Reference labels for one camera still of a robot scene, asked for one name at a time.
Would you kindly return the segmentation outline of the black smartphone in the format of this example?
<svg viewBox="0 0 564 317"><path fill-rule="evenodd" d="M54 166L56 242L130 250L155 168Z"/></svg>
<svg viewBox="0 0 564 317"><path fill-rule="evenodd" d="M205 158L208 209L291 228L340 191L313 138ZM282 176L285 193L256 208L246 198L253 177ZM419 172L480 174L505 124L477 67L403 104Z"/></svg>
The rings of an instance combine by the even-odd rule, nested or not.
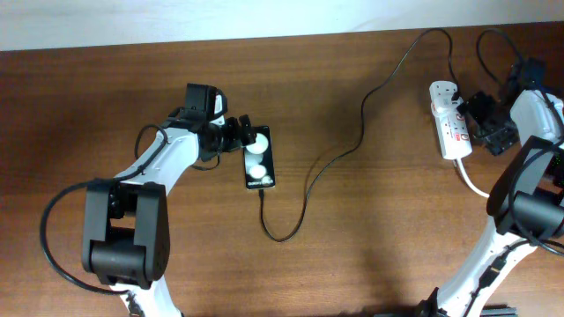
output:
<svg viewBox="0 0 564 317"><path fill-rule="evenodd" d="M248 190L273 188L276 175L269 126L255 127L256 142L243 152L245 186Z"/></svg>

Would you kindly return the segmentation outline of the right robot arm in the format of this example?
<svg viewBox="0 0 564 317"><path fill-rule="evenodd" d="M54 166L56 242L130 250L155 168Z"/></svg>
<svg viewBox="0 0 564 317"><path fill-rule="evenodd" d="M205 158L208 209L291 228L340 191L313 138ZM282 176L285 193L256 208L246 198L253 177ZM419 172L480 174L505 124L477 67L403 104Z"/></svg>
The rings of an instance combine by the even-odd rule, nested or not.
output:
<svg viewBox="0 0 564 317"><path fill-rule="evenodd" d="M494 154L520 142L521 149L485 195L487 221L479 242L456 275L434 289L415 316L504 316L512 308L486 302L527 255L539 248L559 254L563 234L563 103L543 86L545 63L529 58L513 64L500 97L477 92L463 100L457 85L435 81L429 88L442 156L467 173L471 154L467 119L476 138Z"/></svg>

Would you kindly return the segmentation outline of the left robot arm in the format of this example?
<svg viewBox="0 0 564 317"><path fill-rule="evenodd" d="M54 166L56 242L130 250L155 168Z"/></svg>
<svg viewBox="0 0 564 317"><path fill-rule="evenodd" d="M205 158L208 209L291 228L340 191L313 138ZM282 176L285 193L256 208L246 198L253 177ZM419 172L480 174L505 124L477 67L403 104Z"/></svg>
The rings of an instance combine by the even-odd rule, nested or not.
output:
<svg viewBox="0 0 564 317"><path fill-rule="evenodd" d="M167 195L197 161L254 143L249 118L226 118L226 111L219 88L189 84L183 106L158 126L136 162L86 190L82 265L121 297L132 316L181 315L164 277L170 255Z"/></svg>

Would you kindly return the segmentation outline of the white USB charger plug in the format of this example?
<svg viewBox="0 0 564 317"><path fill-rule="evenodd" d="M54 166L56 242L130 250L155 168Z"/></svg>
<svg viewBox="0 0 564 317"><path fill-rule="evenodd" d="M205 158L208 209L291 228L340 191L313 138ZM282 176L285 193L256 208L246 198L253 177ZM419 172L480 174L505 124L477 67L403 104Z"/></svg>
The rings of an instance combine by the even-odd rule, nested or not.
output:
<svg viewBox="0 0 564 317"><path fill-rule="evenodd" d="M434 117L441 117L452 111L455 111L456 108L462 103L462 98L453 100L453 96L451 94L440 93L433 96L431 111Z"/></svg>

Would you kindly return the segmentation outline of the white power strip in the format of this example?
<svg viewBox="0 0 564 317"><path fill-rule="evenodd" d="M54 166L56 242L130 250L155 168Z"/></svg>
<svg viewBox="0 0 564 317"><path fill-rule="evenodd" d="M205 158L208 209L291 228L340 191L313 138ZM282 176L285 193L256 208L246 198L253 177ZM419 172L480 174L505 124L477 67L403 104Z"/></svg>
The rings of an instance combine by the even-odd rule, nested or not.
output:
<svg viewBox="0 0 564 317"><path fill-rule="evenodd" d="M435 81L429 86L432 98L440 93L451 94L453 100L461 98L458 96L456 84L449 81ZM444 159L456 160L469 156L472 153L469 130L466 120L457 108L441 117L434 117L437 129L441 154Z"/></svg>

